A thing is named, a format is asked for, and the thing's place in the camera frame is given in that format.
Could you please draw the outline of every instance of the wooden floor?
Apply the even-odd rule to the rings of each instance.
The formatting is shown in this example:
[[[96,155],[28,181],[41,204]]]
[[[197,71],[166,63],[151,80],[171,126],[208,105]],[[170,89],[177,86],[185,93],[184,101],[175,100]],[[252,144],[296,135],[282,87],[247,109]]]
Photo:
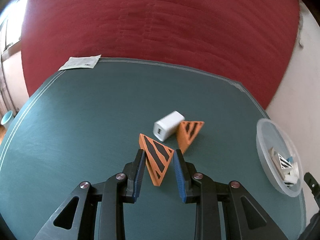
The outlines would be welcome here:
[[[0,125],[0,144],[2,143],[6,131],[7,130],[2,125]]]

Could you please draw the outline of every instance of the plastic container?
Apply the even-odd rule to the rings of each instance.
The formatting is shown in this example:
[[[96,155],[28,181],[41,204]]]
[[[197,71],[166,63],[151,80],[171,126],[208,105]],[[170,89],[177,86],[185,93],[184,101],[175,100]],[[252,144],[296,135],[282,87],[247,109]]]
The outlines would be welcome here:
[[[1,124],[4,126],[4,128],[8,129],[13,119],[13,112],[9,111],[2,117]]]
[[[283,194],[290,197],[298,196],[302,187],[303,172],[300,157],[289,136],[274,122],[262,118],[257,123],[256,143],[261,165],[271,184]],[[283,182],[268,152],[271,147],[285,159],[292,156],[293,161],[298,163],[299,179],[297,184],[287,187]]]

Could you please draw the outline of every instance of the window sill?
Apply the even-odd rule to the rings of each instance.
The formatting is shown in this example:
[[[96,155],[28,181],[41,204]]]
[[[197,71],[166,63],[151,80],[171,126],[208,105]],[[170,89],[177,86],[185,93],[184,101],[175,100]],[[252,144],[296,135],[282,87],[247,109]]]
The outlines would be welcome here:
[[[15,44],[7,48],[2,54],[1,59],[2,62],[7,60],[12,55],[16,54],[17,52],[21,51],[21,41],[17,41]]]

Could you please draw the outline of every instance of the window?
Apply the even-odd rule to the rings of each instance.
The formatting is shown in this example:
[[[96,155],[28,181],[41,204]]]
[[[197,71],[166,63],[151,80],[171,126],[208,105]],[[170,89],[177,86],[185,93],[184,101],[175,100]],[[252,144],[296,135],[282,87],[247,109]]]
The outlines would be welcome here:
[[[9,13],[7,19],[4,21],[1,29],[1,53],[20,40],[22,22],[26,10],[27,1],[28,0],[19,0],[17,3],[12,5],[11,12]]]

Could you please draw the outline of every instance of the orange triangular block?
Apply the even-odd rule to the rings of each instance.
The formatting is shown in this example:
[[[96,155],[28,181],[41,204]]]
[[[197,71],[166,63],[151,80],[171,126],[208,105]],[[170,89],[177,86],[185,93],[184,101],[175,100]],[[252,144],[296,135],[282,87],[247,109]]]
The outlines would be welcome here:
[[[201,121],[182,121],[177,131],[179,148],[184,153],[193,142],[198,132],[204,125]]]
[[[146,166],[153,185],[160,186],[172,159],[174,150],[142,133],[139,136],[139,145],[140,148],[146,152]]]

